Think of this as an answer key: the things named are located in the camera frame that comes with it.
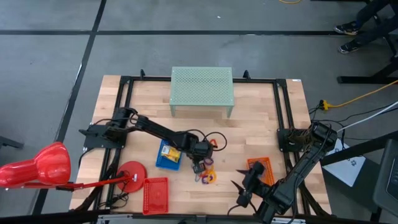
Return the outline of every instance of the concrete floor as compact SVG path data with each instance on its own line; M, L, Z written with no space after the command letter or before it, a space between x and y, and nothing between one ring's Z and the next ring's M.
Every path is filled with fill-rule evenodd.
M0 30L91 30L99 5L100 0L3 0ZM309 0L296 5L277 0L113 0L106 4L99 29L332 30L335 24L352 21L363 6L361 2ZM384 17L391 13L390 9L381 12ZM353 54L339 54L337 47L349 40L342 36L97 36L65 136L74 166L71 180L76 178L84 141L78 129L86 128L91 120L103 75L138 75L141 68L148 75L170 75L173 66L222 66L232 67L234 76L241 77L247 69L252 77L301 79L308 107L313 108L320 99L340 103L379 87L337 84L340 75L370 75L380 70L391 56L383 40ZM53 141L87 41L87 35L0 35L0 136L25 143L22 150L2 148L0 165L31 158ZM317 118L343 119L392 103L396 94L393 86L344 108L320 112ZM397 125L390 113L349 129L346 136L375 138L395 131ZM346 143L359 141L347 139ZM377 151L366 157L379 161L381 154ZM338 189L327 185L327 190L335 215L369 219L369 211ZM0 190L0 216L29 213L34 194L33 190ZM70 193L50 191L44 213L67 211L70 197ZM383 211L382 222L397 220Z

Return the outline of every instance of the yellow snack package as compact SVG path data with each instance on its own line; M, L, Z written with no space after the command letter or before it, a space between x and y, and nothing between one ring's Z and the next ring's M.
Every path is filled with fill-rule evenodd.
M172 146L164 145L162 148L162 156L168 158L173 162L178 162L181 156L181 152Z

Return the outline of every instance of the sneaker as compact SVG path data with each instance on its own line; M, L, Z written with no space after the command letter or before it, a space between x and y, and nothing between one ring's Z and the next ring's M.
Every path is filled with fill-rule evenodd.
M350 52L354 52L361 47L360 44L355 42L355 40L348 42L347 44L343 44L338 48L338 51L342 54L348 54Z
M361 27L355 21L335 26L334 30L339 34L356 35Z

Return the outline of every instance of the wooden tabletop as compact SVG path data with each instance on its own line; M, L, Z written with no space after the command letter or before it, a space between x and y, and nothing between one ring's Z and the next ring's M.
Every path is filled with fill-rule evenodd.
M93 114L93 122L102 118L111 118L114 102L118 92L120 76L105 75ZM296 128L308 128L310 118L307 103L300 80L287 80L289 98ZM177 107L175 117L171 116L169 97L170 82L135 81L131 107L139 114L148 116L152 121L174 131L200 129L205 134L212 131L223 133L228 139L225 150L213 153L217 180L214 184L203 185L195 182L191 160L182 158L180 171L159 169L155 166L160 139L147 133L133 132L128 134L126 147L123 149L120 165L128 161L138 161L147 169L148 177L169 178L169 213L226 215L228 209L235 205L238 197L233 180L241 183L243 175L236 169L246 169L249 158L269 157L275 181L285 177L283 154L279 151L276 129L278 118L275 108L272 85L267 83L234 83L235 107L230 119L226 117L224 107ZM287 125L283 93L280 90L280 101L284 112L284 123ZM219 146L224 144L220 136L214 135ZM100 176L104 149L94 149L81 161L76 182L96 182ZM322 208L330 211L325 182L320 164L317 164L305 179L305 183L315 200ZM102 200L106 198L104 188ZM88 196L92 189L77 190L73 193L70 208L76 208ZM297 195L298 207L302 213L302 201ZM129 194L125 207L118 212L142 212L143 190ZM253 204L258 207L261 198L253 196ZM251 207L234 209L233 215L252 215Z

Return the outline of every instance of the blue box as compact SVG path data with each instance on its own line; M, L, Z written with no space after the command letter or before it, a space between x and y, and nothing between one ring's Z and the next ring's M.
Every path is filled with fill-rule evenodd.
M180 159L178 160L178 162L173 162L170 159L162 156L162 149L163 149L164 145L169 146L169 143L165 140L162 140L160 142L159 152L157 153L157 159L156 159L155 166L162 168L162 169L168 169L168 170L174 170L174 171L180 170L180 164L181 164L181 159L182 159L183 153L181 152L181 156L180 156Z

